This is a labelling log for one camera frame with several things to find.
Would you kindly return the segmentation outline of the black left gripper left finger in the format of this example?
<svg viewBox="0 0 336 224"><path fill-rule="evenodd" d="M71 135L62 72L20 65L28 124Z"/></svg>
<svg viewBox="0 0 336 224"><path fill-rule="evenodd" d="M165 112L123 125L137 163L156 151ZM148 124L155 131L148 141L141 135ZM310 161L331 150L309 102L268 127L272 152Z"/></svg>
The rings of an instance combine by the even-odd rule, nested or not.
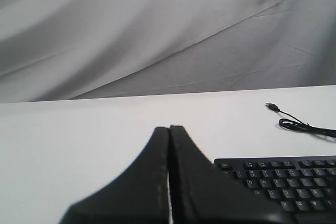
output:
<svg viewBox="0 0 336 224"><path fill-rule="evenodd" d="M167 128L154 129L147 145L114 181L71 205L61 223L169 223Z"/></svg>

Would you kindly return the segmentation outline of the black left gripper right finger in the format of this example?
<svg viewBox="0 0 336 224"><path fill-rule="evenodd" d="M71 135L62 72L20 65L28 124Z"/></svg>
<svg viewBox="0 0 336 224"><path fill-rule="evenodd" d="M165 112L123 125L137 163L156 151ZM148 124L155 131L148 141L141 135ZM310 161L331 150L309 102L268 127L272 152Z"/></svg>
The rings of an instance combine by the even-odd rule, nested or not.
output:
<svg viewBox="0 0 336 224"><path fill-rule="evenodd" d="M293 223L280 205L215 167L182 126L170 127L168 170L174 223Z"/></svg>

